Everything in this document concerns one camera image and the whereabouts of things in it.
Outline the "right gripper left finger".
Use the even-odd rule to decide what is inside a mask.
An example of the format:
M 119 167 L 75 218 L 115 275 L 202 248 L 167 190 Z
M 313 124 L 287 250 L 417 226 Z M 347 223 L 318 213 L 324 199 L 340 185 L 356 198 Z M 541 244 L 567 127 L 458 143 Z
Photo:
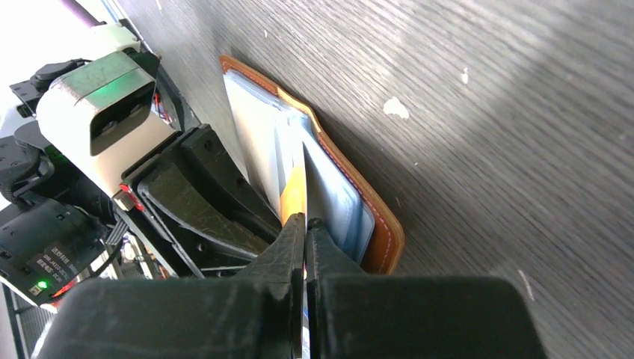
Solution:
M 39 358 L 297 358 L 306 219 L 232 277 L 86 280 L 64 296 Z

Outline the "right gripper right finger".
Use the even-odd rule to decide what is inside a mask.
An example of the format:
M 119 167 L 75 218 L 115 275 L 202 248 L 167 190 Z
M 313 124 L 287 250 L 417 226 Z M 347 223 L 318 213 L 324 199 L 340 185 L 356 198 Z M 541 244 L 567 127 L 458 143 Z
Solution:
M 545 358 L 519 291 L 498 277 L 367 274 L 325 224 L 305 242 L 313 358 Z

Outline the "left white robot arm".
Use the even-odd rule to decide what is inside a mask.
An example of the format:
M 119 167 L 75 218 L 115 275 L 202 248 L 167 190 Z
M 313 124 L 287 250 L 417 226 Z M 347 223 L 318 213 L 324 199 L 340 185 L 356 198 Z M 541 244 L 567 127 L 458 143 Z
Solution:
M 213 129 L 185 126 L 156 56 L 47 64 L 11 89 L 34 119 L 1 138 L 1 281 L 29 304 L 59 301 L 127 234 L 167 274 L 212 277 L 280 233 Z

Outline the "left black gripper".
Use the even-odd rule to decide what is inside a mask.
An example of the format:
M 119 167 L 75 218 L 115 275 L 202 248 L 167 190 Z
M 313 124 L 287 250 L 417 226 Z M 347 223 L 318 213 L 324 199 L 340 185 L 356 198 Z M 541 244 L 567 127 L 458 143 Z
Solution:
M 135 202 L 126 221 L 175 277 L 244 266 L 281 231 L 208 125 L 171 135 L 120 187 Z

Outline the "brown leather card holder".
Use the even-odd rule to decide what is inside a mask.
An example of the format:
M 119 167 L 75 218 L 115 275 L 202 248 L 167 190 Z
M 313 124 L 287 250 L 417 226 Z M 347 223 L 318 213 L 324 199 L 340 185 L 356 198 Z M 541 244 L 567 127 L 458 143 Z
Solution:
M 240 60 L 222 55 L 219 62 L 247 182 L 280 219 L 282 154 L 301 141 L 307 174 L 305 216 L 323 220 L 336 245 L 364 271 L 394 272 L 405 247 L 404 230 L 325 132 L 313 109 Z

